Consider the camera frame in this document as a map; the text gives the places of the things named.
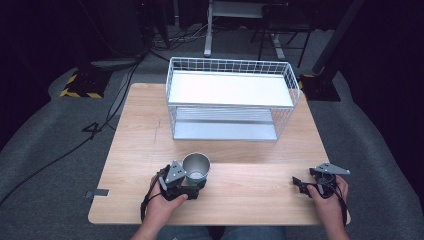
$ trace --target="wooden table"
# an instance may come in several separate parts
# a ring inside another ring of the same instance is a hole
[[[309,167],[328,157],[306,103],[301,99],[277,142],[173,140],[165,85],[131,86],[89,220],[97,224],[139,224],[140,203],[150,179],[172,160],[201,152],[211,160],[206,187],[186,201],[169,224],[315,225],[313,200],[292,184],[292,176],[314,182]]]

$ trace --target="yellow and black tape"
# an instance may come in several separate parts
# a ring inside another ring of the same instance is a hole
[[[74,72],[60,93],[60,96],[103,98],[104,90],[108,83],[107,76],[98,77],[94,80],[87,80],[86,76],[87,75],[79,75],[78,71]]]

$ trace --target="gray floor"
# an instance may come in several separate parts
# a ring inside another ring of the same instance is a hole
[[[250,43],[252,34],[242,29],[216,33],[212,58],[255,60],[259,39]],[[312,34],[302,67],[294,67],[296,75],[311,73],[331,35],[331,31]],[[203,57],[203,46],[204,38],[200,38],[158,53],[166,58]],[[285,53],[295,66],[299,52]],[[267,49],[262,59],[276,61],[273,50]],[[148,55],[132,82],[164,83],[167,67],[167,62]],[[111,106],[117,107],[114,99],[128,70],[112,75],[104,99],[59,97],[73,70],[52,83],[51,102],[34,114],[0,153],[0,197],[89,137],[81,130],[93,122],[104,123]],[[352,239],[422,239],[423,214],[416,194],[378,130],[352,101],[341,74],[334,84],[341,102],[308,103],[330,161],[352,172],[346,177],[352,217],[348,232]],[[118,121],[119,115],[111,125]],[[0,208],[0,239],[128,239],[138,226],[93,225],[87,219],[90,201],[84,195],[97,187],[113,136],[111,128],[103,128],[93,140],[23,184]],[[326,239],[320,226],[288,226],[287,237]]]

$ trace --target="black strap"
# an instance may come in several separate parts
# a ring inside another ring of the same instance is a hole
[[[343,225],[346,227],[347,223],[347,205],[343,198],[339,198],[340,207],[342,208]]]
[[[143,202],[140,205],[141,222],[143,222],[144,221],[144,218],[146,217],[146,209],[147,209],[147,205],[149,204],[149,201],[152,200],[152,198],[154,198],[154,197],[156,197],[157,195],[160,194],[160,193],[159,194],[156,194],[155,196],[149,198],[150,197],[150,194],[153,191],[153,188],[156,185],[156,182],[158,181],[158,179],[159,179],[159,173],[156,174],[155,178],[152,181],[152,184],[150,184],[149,191],[147,192],[146,196],[144,196],[144,200],[143,200]]]

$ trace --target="white shelf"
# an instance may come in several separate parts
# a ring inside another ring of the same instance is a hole
[[[293,107],[283,75],[174,71],[168,104]]]
[[[213,16],[262,18],[263,3],[213,2]]]

